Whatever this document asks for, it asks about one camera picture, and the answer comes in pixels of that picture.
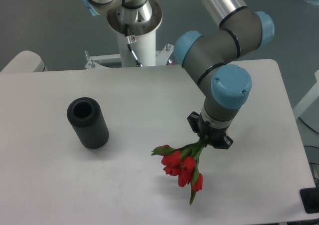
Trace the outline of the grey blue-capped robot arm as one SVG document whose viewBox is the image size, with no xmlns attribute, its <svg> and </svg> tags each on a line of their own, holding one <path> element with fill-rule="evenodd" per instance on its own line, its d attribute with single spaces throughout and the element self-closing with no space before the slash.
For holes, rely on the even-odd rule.
<svg viewBox="0 0 319 225">
<path fill-rule="evenodd" d="M 154 66 L 156 30 L 162 11 L 155 0 L 82 0 L 93 16 L 105 14 L 115 31 L 122 67 Z M 228 149 L 226 134 L 252 87 L 249 73 L 233 61 L 269 43 L 274 36 L 272 19 L 252 12 L 243 0 L 201 0 L 219 26 L 204 37 L 189 31 L 175 43 L 173 53 L 205 95 L 200 113 L 188 117 L 194 133 L 216 149 Z"/>
</svg>

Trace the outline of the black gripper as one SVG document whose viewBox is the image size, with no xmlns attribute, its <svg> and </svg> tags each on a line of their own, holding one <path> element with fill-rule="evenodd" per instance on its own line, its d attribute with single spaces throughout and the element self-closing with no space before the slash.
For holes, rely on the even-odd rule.
<svg viewBox="0 0 319 225">
<path fill-rule="evenodd" d="M 229 125 L 221 125 L 219 121 L 204 118 L 204 115 L 192 112 L 187 120 L 194 133 L 200 140 L 205 140 L 206 144 L 215 149 L 229 149 L 233 140 L 227 135 Z"/>
</svg>

